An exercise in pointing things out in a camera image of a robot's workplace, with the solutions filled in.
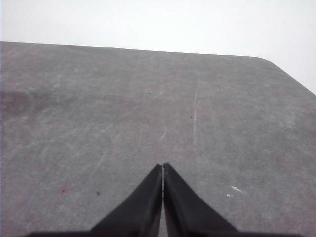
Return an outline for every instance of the black object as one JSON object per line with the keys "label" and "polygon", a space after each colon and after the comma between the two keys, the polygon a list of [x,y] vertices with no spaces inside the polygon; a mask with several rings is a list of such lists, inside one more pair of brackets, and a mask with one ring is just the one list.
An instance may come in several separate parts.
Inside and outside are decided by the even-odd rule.
{"label": "black object", "polygon": [[299,237],[242,233],[209,207],[168,163],[156,165],[134,192],[90,232],[33,233],[29,237],[156,237],[162,191],[169,237]]}

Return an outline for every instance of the white background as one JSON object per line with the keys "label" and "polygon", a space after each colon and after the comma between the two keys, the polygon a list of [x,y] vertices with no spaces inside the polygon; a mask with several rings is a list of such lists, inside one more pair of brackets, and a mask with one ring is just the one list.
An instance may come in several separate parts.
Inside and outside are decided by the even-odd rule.
{"label": "white background", "polygon": [[316,0],[2,0],[1,40],[257,56],[316,93]]}

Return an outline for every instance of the black tip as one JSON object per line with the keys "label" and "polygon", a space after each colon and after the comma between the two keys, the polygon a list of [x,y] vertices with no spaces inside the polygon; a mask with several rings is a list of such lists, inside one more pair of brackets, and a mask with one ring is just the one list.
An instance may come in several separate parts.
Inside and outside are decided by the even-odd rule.
{"label": "black tip", "polygon": [[169,237],[237,232],[234,226],[197,196],[170,164],[166,163],[163,167],[164,208]]}
{"label": "black tip", "polygon": [[116,237],[156,237],[161,202],[162,171],[157,164],[133,193],[91,231]]}

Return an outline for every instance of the gray tabletop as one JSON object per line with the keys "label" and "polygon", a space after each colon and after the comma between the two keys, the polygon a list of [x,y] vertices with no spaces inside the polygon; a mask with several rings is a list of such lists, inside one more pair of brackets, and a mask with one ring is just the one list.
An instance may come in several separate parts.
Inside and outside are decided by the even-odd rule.
{"label": "gray tabletop", "polygon": [[316,235],[316,96],[264,59],[2,42],[1,135],[4,237],[89,230],[167,161],[241,231]]}

